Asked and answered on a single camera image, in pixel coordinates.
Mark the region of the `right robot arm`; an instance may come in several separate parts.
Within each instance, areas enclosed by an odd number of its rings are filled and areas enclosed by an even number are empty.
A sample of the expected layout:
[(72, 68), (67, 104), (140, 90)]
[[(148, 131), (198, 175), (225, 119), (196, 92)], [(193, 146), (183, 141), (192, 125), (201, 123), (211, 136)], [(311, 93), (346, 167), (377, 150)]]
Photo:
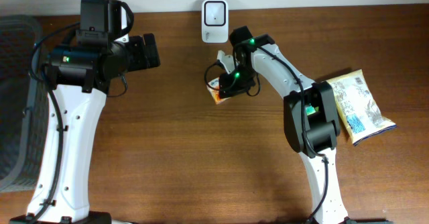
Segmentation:
[(243, 26), (232, 31), (229, 41), (232, 53), (217, 56), (217, 64), (225, 69), (219, 97), (249, 94), (263, 76), (282, 98), (287, 143), (304, 163), (312, 195), (307, 222), (346, 223), (348, 213), (336, 173), (341, 128), (332, 87), (303, 75), (267, 34), (253, 36)]

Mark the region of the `yellow snack bag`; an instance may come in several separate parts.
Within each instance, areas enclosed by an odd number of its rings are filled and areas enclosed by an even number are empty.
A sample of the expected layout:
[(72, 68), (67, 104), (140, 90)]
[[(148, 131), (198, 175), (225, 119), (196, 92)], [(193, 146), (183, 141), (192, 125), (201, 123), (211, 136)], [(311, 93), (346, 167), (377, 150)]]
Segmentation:
[(333, 89), (338, 114), (354, 146), (397, 127), (381, 114), (361, 69), (328, 79), (327, 83)]

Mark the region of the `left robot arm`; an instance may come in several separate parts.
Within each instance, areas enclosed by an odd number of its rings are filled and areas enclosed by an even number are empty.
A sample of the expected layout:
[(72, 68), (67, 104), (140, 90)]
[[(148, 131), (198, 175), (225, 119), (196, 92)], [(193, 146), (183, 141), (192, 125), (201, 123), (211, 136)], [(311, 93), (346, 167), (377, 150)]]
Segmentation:
[(160, 65), (153, 34), (130, 36), (118, 0), (81, 0), (80, 20), (47, 51), (40, 24), (1, 18), (1, 191), (30, 190), (13, 223), (111, 223), (90, 209), (88, 174), (110, 83)]

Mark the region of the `teal tissue pack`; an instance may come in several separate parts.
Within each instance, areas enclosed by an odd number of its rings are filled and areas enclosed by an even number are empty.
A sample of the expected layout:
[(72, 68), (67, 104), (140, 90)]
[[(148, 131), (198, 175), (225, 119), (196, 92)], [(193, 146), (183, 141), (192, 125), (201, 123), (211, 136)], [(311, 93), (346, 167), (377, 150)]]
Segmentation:
[(313, 107), (312, 105), (306, 106), (306, 114), (312, 115), (318, 112), (318, 107)]

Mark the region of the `orange tissue pack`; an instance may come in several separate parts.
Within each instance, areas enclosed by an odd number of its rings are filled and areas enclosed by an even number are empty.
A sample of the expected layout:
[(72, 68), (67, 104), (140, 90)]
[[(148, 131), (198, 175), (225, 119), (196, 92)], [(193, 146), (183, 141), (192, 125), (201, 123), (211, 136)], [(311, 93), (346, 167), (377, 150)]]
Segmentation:
[(221, 98), (221, 96), (220, 96), (219, 78), (215, 78), (215, 79), (211, 80), (208, 83), (207, 89), (210, 92), (210, 94), (211, 94), (216, 105), (221, 104), (221, 103), (223, 103), (229, 99), (228, 97), (227, 98)]

